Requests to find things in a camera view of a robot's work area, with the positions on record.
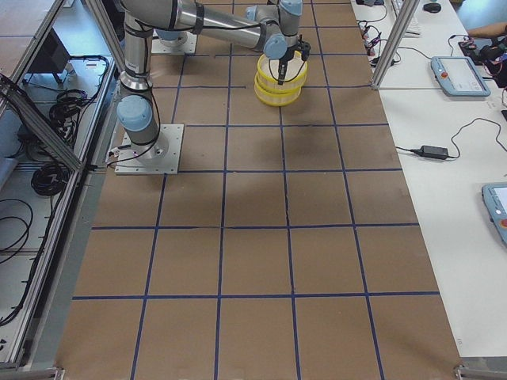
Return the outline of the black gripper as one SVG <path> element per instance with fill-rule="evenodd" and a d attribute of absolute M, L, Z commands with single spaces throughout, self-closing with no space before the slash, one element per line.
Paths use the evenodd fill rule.
<path fill-rule="evenodd" d="M 278 77 L 277 83 L 279 85 L 284 84 L 284 79 L 287 78 L 288 75 L 288 67 L 289 62 L 294 58 L 295 51 L 298 49 L 299 45 L 299 37 L 298 36 L 290 36 L 286 39 L 287 42 L 287 50 L 284 55 L 279 59 L 278 65 Z"/>

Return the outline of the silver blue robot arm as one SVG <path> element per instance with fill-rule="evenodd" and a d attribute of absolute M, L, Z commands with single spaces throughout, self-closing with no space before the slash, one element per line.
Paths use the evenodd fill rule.
<path fill-rule="evenodd" d="M 130 139 L 127 161 L 158 159 L 166 153 L 158 106 L 151 81 L 152 42 L 169 55 L 192 54 L 199 35 L 261 51 L 278 62 L 276 81 L 287 81 L 296 54 L 307 60 L 309 43 L 299 34 L 301 1 L 267 2 L 251 6 L 240 17 L 198 1 L 123 1 L 124 69 L 117 118 Z"/>

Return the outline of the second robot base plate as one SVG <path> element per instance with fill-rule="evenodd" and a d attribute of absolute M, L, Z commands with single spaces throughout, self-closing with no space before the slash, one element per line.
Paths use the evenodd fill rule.
<path fill-rule="evenodd" d="M 196 51 L 197 36 L 181 32 L 176 39 L 163 39 L 156 33 L 152 39 L 152 55 L 193 55 Z"/>

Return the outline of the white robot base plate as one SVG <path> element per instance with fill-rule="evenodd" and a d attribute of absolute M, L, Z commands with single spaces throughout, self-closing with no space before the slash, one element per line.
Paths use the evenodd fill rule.
<path fill-rule="evenodd" d="M 132 145 L 128 134 L 124 133 L 123 145 L 130 145 L 129 148 L 121 150 L 115 164 L 117 175 L 158 175 L 178 173 L 181 144 L 184 134 L 183 124 L 163 124 L 158 141 L 151 149 L 136 158 L 147 149 Z"/>

